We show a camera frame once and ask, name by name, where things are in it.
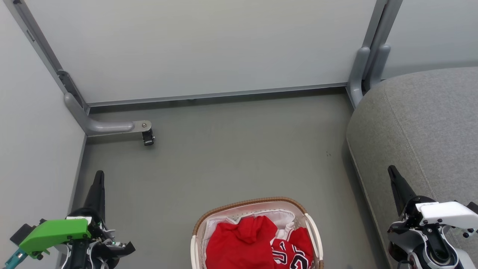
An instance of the gray floor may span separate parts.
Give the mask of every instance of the gray floor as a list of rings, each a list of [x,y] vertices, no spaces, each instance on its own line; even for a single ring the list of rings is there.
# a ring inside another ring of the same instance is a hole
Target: gray floor
[[[247,100],[93,115],[148,119],[156,136],[150,147],[109,137],[85,148],[74,206],[104,170],[107,224],[137,249],[117,268],[191,268],[192,230],[203,213],[269,196],[308,210],[326,268],[386,268],[345,143],[346,94]]]

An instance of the white wall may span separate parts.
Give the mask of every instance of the white wall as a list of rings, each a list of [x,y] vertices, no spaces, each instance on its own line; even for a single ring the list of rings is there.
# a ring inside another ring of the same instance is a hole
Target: white wall
[[[27,0],[86,102],[345,83],[376,0]]]
[[[478,1],[403,0],[382,78],[478,66]]]
[[[24,223],[68,214],[85,134],[27,37],[0,1],[0,262]],[[22,268],[54,268],[58,251]]]

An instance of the green plastic bracket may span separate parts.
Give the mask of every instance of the green plastic bracket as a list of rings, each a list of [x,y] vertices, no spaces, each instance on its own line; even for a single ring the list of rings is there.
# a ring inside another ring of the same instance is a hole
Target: green plastic bracket
[[[50,254],[47,251],[50,247],[85,237],[91,238],[87,219],[50,220],[38,225],[19,247],[32,258],[37,258],[42,252]]]

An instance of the brown woven basket rim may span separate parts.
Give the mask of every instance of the brown woven basket rim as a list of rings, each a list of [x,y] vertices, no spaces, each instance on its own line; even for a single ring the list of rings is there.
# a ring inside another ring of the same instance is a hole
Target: brown woven basket rim
[[[212,210],[209,210],[208,212],[206,212],[196,222],[196,225],[194,226],[194,230],[193,230],[193,235],[197,235],[197,231],[198,231],[199,226],[201,225],[201,223],[212,214],[215,214],[215,213],[218,213],[218,212],[221,212],[221,211],[224,211],[224,210],[228,210],[228,209],[231,209],[231,208],[234,208],[234,207],[240,207],[240,206],[243,206],[243,205],[263,203],[263,202],[288,202],[288,203],[291,203],[291,204],[295,205],[297,208],[299,208],[300,211],[303,214],[307,213],[305,208],[301,204],[299,204],[299,202],[297,202],[294,199],[288,198],[288,197],[268,197],[268,198],[258,198],[258,199],[252,199],[252,200],[245,200],[245,201],[242,201],[242,202],[235,202],[235,203],[231,203],[231,204],[228,204],[228,205],[223,205],[223,206],[220,206],[218,208],[215,208],[215,209],[212,209]]]

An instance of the gray ottoman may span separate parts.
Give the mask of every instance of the gray ottoman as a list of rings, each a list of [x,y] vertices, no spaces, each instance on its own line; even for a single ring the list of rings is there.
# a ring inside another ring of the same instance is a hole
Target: gray ottoman
[[[387,79],[352,115],[347,141],[383,248],[397,212],[387,173],[395,165],[418,195],[478,203],[478,67]],[[478,235],[450,243],[478,266]],[[396,266],[389,257],[391,266]]]

